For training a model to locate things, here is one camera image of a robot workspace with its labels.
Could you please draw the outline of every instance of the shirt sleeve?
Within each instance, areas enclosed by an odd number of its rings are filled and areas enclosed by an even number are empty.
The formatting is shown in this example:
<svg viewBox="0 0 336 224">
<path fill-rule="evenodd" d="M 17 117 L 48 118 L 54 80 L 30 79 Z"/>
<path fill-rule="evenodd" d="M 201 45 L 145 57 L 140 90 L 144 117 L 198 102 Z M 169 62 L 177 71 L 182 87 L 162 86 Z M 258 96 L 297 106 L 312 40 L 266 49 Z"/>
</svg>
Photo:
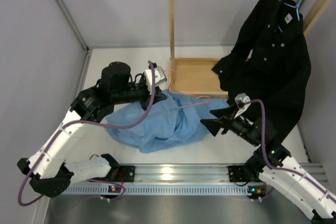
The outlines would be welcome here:
<svg viewBox="0 0 336 224">
<path fill-rule="evenodd" d="M 222 75 L 222 79 L 228 79 L 235 72 L 235 69 L 241 67 L 245 63 L 250 51 L 253 49 L 258 35 L 265 23 L 264 20 L 259 19 L 259 16 L 263 11 L 266 1 L 267 0 L 258 1 L 257 5 L 241 27 L 237 42 L 232 52 L 228 56 L 222 58 L 212 68 L 216 74 Z"/>
</svg>

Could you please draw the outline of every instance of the shirt collar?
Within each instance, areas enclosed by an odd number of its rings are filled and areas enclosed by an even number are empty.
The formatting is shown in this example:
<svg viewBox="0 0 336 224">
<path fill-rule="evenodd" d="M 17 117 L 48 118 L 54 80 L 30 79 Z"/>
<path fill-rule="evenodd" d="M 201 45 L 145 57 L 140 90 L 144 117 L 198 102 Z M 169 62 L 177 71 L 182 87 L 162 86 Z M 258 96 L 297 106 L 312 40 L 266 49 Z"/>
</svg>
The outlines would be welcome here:
<svg viewBox="0 0 336 224">
<path fill-rule="evenodd" d="M 274 12 L 271 15 L 270 18 L 270 29 L 273 31 L 278 31 L 278 13 L 279 9 L 284 3 L 290 4 L 295 6 L 295 2 L 293 0 L 280 0 L 278 1 L 276 8 L 274 9 Z M 297 14 L 296 10 L 294 8 L 288 7 L 289 12 L 291 14 L 295 14 L 295 21 L 286 29 L 283 31 L 283 33 L 277 33 L 275 35 L 275 39 L 279 43 L 284 43 L 285 45 L 289 44 L 291 41 L 293 41 L 295 38 L 297 38 L 299 35 L 303 33 L 303 16 L 302 14 L 299 13 L 300 15 L 300 21 L 297 21 Z"/>
</svg>

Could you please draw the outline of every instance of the white wall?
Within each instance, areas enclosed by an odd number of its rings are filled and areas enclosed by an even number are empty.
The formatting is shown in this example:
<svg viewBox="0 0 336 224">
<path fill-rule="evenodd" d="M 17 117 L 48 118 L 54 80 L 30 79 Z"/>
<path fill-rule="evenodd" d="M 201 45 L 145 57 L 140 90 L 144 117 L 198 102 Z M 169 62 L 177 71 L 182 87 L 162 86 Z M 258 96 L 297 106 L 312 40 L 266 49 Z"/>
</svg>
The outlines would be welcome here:
<svg viewBox="0 0 336 224">
<path fill-rule="evenodd" d="M 336 190 L 336 0 L 306 37 L 312 72 L 300 121 L 311 158 L 321 162 Z"/>
<path fill-rule="evenodd" d="M 64 0 L 89 46 L 169 44 L 168 0 Z M 177 44 L 233 44 L 258 0 L 175 0 Z"/>
<path fill-rule="evenodd" d="M 54 0 L 0 0 L 1 223 L 30 223 L 16 167 L 54 131 L 74 95 L 84 52 Z M 30 186 L 24 201 L 35 197 Z"/>
</svg>

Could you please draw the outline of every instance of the wooden rod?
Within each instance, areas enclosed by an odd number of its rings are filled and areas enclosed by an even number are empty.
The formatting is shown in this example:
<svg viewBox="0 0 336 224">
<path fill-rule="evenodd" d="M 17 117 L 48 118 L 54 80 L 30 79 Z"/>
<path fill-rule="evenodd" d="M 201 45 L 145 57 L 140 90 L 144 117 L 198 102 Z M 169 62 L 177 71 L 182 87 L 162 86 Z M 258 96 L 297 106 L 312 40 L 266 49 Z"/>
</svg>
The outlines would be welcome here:
<svg viewBox="0 0 336 224">
<path fill-rule="evenodd" d="M 306 36 L 316 21 L 321 17 L 332 0 L 316 0 L 303 21 L 303 34 Z"/>
<path fill-rule="evenodd" d="M 169 0 L 169 29 L 171 68 L 175 70 L 174 0 Z"/>
</svg>

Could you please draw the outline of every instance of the wooden frame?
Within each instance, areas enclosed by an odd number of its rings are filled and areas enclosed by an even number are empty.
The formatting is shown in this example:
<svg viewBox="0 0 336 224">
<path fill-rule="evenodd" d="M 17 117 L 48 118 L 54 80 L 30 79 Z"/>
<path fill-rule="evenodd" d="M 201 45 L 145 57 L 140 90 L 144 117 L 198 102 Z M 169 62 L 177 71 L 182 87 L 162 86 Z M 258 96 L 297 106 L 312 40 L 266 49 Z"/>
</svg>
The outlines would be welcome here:
<svg viewBox="0 0 336 224">
<path fill-rule="evenodd" d="M 303 34 L 306 36 L 332 0 L 316 0 L 303 21 Z M 226 98 L 228 93 L 219 87 L 218 76 L 211 68 L 219 61 L 214 58 L 175 58 L 174 0 L 169 0 L 170 23 L 170 67 L 175 70 L 171 78 L 172 89 L 194 95 L 208 95 Z"/>
</svg>

